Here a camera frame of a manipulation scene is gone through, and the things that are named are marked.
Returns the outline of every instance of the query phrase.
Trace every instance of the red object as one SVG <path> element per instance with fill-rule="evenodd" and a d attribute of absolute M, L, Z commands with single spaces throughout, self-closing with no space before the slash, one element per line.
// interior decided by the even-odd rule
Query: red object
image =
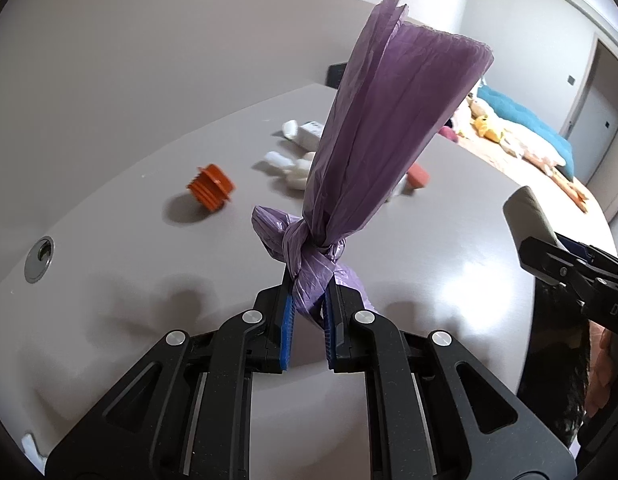
<path fill-rule="evenodd" d="M 415 189 L 425 187 L 429 183 L 429 174 L 417 162 L 407 170 L 407 182 Z"/>
<path fill-rule="evenodd" d="M 438 130 L 438 133 L 449 140 L 458 142 L 458 134 L 456 134 L 449 126 L 443 126 Z"/>
<path fill-rule="evenodd" d="M 198 171 L 200 173 L 187 188 L 198 202 L 214 212 L 230 200 L 229 193 L 235 189 L 235 186 L 215 164 L 209 164 L 206 168 L 198 168 Z"/>

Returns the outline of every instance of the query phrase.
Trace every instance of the white table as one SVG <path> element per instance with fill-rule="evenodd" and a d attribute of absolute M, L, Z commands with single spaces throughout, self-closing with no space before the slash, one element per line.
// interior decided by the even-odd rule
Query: white table
<path fill-rule="evenodd" d="M 0 285 L 0 417 L 14 437 L 33 431 L 49 452 L 168 330 L 215 330 L 280 282 L 283 264 L 252 231 L 251 210 L 300 214 L 301 197 L 259 161 L 291 148 L 276 135 L 284 121 L 324 121 L 334 94 L 311 85 L 208 124 L 49 230 L 56 249 L 43 279 L 26 283 L 23 260 Z M 210 162 L 237 189 L 203 218 L 185 186 Z M 534 299 L 502 214 L 517 186 L 439 136 L 419 162 L 427 188 L 383 205 L 343 261 L 399 328 L 449 330 L 515 390 Z M 282 376 L 254 378 L 251 478 L 368 478 L 362 375 L 327 370 L 323 335 L 302 318 L 291 362 Z"/>

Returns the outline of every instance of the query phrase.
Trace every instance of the metal rivet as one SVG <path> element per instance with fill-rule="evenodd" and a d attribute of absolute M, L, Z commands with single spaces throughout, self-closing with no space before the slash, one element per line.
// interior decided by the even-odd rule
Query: metal rivet
<path fill-rule="evenodd" d="M 243 314 L 243 321 L 249 324 L 259 323 L 262 321 L 262 313 L 257 310 L 248 310 Z"/>
<path fill-rule="evenodd" d="M 173 332 L 169 332 L 164 340 L 167 341 L 167 345 L 178 346 L 183 344 L 186 338 L 187 336 L 185 336 L 184 332 L 174 330 Z"/>
<path fill-rule="evenodd" d="M 356 321 L 365 325 L 375 321 L 374 313 L 368 310 L 358 310 L 353 317 Z"/>
<path fill-rule="evenodd" d="M 431 336 L 431 340 L 437 344 L 438 346 L 449 346 L 451 345 L 451 336 L 447 332 L 443 332 L 442 330 L 438 330 L 433 333 Z"/>
<path fill-rule="evenodd" d="M 54 255 L 54 240 L 49 236 L 42 237 L 32 245 L 25 259 L 25 279 L 28 283 L 36 283 L 43 277 Z"/>

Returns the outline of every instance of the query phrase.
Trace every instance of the teal cushion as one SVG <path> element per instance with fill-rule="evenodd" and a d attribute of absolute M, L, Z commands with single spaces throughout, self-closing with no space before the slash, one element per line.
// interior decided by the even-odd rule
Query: teal cushion
<path fill-rule="evenodd" d="M 565 166 L 556 166 L 556 168 L 570 181 L 573 181 L 573 152 L 567 139 L 543 123 L 531 110 L 493 88 L 481 86 L 478 88 L 478 97 L 484 99 L 498 117 L 522 124 L 549 142 L 566 161 Z"/>

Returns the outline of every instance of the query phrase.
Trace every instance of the knotted plastic bag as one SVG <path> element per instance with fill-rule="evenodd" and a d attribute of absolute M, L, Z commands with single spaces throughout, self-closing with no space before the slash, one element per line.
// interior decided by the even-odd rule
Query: knotted plastic bag
<path fill-rule="evenodd" d="M 373 309 L 356 273 L 338 263 L 345 238 L 367 224 L 493 61 L 485 44 L 405 23 L 407 7 L 398 1 L 375 6 L 356 41 L 313 159 L 302 218 L 263 206 L 251 216 L 269 254 L 287 264 L 295 309 L 319 324 L 317 301 L 332 276 Z"/>

